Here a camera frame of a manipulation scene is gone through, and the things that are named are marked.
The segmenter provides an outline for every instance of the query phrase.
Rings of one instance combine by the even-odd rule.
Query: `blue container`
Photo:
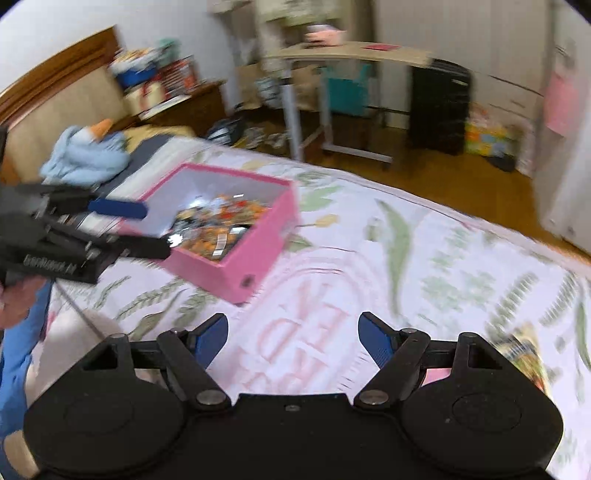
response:
[[[158,67],[154,65],[149,69],[144,70],[127,70],[127,72],[118,74],[116,78],[123,90],[127,90],[128,88],[135,87],[140,83],[144,83],[148,80],[153,79],[154,77],[156,77],[157,73]]]
[[[330,110],[352,116],[365,116],[368,105],[368,83],[370,65],[361,68],[356,80],[334,76],[331,68],[325,68],[324,78],[330,97]]]

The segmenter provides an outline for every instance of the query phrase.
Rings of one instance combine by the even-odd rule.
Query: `desk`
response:
[[[292,65],[296,61],[326,61],[336,59],[354,59],[364,61],[398,61],[413,67],[426,67],[431,62],[431,54],[416,48],[401,47],[396,50],[382,51],[366,48],[371,43],[345,42],[339,47],[306,48],[304,44],[283,48],[268,56],[270,59],[286,60],[288,67],[284,73],[284,82],[281,87],[285,123],[290,134],[291,158],[304,161],[304,149],[310,145],[322,132],[324,132],[325,150],[357,155],[358,157],[371,158],[386,163],[392,163],[392,158],[357,148],[341,147],[333,143],[332,119],[330,112],[329,92],[326,82],[322,81],[320,95],[320,128],[302,142],[299,112],[296,105],[296,93],[291,80]]]

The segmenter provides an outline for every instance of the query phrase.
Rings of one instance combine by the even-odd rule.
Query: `desk leg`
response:
[[[330,112],[330,98],[328,78],[322,71],[320,78],[320,123],[324,129],[324,143],[333,145],[333,129],[332,129],[332,114]]]
[[[281,99],[283,101],[283,113],[285,125],[290,135],[291,158],[296,161],[304,161],[304,151],[301,144],[300,113],[296,103],[296,89],[291,77],[291,62],[284,75],[281,86]]]

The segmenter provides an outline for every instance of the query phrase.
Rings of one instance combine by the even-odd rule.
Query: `metal frame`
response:
[[[293,62],[294,60],[287,61],[288,67],[284,72],[284,82],[281,88],[285,124],[290,135],[291,158],[296,161],[305,161],[304,149],[316,138],[318,138],[322,132],[324,132],[324,143],[322,144],[322,148],[324,150],[345,153],[347,155],[355,155],[357,157],[370,158],[371,160],[378,160],[391,164],[392,157],[387,155],[382,155],[367,150],[360,150],[357,148],[342,147],[340,145],[334,144],[332,114],[330,111],[330,93],[327,88],[326,79],[324,76],[320,82],[320,127],[302,142],[300,112],[297,107],[296,93],[293,85],[293,77],[291,74]],[[382,111],[382,108],[379,106],[379,101],[378,106],[372,108],[381,112],[382,124],[384,124],[385,112]]]

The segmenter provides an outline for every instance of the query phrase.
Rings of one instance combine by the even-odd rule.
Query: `blue sleeve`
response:
[[[8,465],[4,455],[4,438],[22,429],[27,399],[25,379],[31,363],[31,352],[39,340],[45,325],[51,282],[47,282],[38,292],[37,300],[26,319],[5,330],[2,356],[0,357],[0,473],[5,479],[18,478]]]

